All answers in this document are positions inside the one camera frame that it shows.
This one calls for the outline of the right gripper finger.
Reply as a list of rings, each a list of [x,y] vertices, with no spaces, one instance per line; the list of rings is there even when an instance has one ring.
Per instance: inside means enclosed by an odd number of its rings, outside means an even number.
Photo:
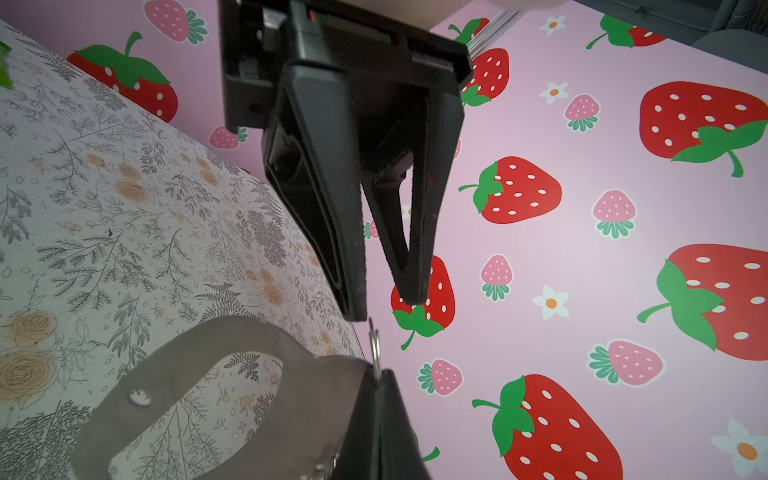
[[[394,372],[367,369],[332,477],[429,480]]]

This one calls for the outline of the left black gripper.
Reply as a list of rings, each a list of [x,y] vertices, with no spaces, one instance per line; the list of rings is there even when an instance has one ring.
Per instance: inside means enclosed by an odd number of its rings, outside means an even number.
[[[362,186],[400,297],[425,303],[464,120],[457,94],[473,73],[467,47],[342,1],[221,1],[218,25],[224,126],[268,125],[267,180],[350,322],[367,317],[352,111],[368,129],[403,115],[362,153]]]

